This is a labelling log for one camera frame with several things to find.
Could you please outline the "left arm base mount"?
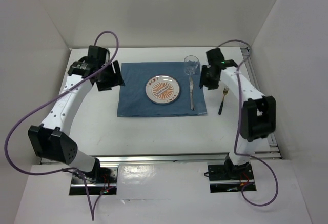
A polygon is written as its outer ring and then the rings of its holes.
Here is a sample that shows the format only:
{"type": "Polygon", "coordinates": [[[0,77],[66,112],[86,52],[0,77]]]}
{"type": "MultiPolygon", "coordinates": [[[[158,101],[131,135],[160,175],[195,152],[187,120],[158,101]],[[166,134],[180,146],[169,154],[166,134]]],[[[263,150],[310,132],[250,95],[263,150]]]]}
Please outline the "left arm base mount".
{"type": "Polygon", "coordinates": [[[90,178],[89,173],[84,173],[82,178],[76,170],[70,170],[70,172],[73,172],[69,190],[70,196],[86,196],[86,188],[92,196],[117,194],[118,166],[99,165],[99,171],[96,173],[95,178],[90,178]]]}

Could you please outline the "dark handled knife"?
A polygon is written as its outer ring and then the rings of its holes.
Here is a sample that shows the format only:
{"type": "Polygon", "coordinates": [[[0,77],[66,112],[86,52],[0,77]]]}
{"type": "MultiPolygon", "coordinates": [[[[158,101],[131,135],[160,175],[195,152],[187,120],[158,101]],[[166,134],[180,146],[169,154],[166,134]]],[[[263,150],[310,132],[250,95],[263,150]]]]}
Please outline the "dark handled knife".
{"type": "Polygon", "coordinates": [[[194,100],[193,100],[194,83],[193,83],[193,79],[191,76],[189,76],[189,85],[190,85],[190,108],[191,108],[191,110],[195,110],[194,100]]]}

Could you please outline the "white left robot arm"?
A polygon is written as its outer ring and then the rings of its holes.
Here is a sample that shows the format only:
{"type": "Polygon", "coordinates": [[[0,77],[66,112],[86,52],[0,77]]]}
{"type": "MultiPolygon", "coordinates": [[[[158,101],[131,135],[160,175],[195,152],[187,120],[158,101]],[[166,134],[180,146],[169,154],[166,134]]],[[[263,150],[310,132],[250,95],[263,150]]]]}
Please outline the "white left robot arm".
{"type": "Polygon", "coordinates": [[[69,135],[74,118],[94,85],[99,91],[107,91],[125,84],[118,61],[110,62],[109,57],[108,49],[89,46],[87,56],[70,66],[62,97],[39,126],[28,130],[36,156],[77,168],[89,182],[98,181],[105,170],[97,158],[81,152],[69,135]]]}

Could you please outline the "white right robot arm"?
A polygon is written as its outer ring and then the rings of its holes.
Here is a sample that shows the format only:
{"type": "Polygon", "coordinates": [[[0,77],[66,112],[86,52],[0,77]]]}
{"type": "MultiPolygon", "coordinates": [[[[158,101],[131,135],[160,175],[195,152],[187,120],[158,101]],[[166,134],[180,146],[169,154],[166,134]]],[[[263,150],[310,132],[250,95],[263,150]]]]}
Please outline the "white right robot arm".
{"type": "Polygon", "coordinates": [[[241,73],[241,64],[226,60],[220,48],[206,52],[208,64],[201,68],[199,87],[218,89],[225,84],[239,101],[237,135],[234,148],[228,154],[224,174],[234,179],[241,173],[241,166],[247,164],[256,147],[276,129],[276,100],[257,90],[241,73]]]}

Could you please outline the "clear plastic cup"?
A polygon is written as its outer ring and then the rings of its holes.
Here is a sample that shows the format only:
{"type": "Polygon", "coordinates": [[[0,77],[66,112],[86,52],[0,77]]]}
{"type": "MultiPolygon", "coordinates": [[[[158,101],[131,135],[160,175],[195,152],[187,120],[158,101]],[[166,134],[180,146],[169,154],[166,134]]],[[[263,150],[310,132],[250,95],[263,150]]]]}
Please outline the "clear plastic cup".
{"type": "Polygon", "coordinates": [[[188,55],[184,58],[184,72],[187,75],[194,75],[199,65],[198,57],[188,55]]]}

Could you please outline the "orange patterned plate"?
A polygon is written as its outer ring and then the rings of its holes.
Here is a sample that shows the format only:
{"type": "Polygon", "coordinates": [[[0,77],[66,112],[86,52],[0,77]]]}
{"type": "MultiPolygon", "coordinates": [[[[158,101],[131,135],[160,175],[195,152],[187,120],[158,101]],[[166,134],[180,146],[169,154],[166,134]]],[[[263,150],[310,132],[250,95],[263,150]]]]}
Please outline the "orange patterned plate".
{"type": "Polygon", "coordinates": [[[181,87],[175,78],[157,75],[147,81],[145,93],[151,102],[157,105],[168,105],[178,100],[181,87]]]}

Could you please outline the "blue cloth placemat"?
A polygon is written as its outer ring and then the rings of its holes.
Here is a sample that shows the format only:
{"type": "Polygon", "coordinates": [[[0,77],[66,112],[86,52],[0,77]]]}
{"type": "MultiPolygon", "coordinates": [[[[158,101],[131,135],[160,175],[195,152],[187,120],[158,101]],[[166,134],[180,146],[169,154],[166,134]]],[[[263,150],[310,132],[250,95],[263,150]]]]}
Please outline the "blue cloth placemat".
{"type": "Polygon", "coordinates": [[[199,68],[192,75],[194,110],[190,108],[189,76],[185,74],[183,62],[123,63],[121,72],[125,85],[121,86],[119,92],[118,117],[179,117],[207,114],[203,89],[198,86],[199,68]],[[159,75],[170,76],[180,85],[177,100],[170,104],[156,104],[146,95],[147,82],[159,75]]]}

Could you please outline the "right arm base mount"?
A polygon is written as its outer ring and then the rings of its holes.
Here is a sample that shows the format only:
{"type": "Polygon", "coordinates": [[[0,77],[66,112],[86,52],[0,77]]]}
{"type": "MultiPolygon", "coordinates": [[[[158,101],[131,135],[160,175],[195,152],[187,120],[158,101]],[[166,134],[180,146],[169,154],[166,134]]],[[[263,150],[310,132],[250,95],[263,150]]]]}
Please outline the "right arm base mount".
{"type": "Polygon", "coordinates": [[[244,191],[257,191],[253,169],[247,164],[241,170],[229,172],[228,167],[219,163],[208,163],[208,169],[203,174],[208,178],[211,193],[232,193],[244,191]]]}

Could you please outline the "gold fork dark handle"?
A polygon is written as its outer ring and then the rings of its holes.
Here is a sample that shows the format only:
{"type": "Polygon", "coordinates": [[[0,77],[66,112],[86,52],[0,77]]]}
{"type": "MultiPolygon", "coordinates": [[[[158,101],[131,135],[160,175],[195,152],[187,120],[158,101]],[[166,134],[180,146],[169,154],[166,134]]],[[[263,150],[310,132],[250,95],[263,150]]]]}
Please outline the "gold fork dark handle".
{"type": "Polygon", "coordinates": [[[218,115],[221,115],[222,114],[222,110],[223,110],[223,105],[224,105],[224,100],[225,100],[225,97],[226,95],[228,94],[228,91],[229,91],[229,87],[224,87],[223,89],[223,97],[222,97],[222,101],[220,103],[220,107],[219,107],[219,111],[218,111],[218,115]]]}

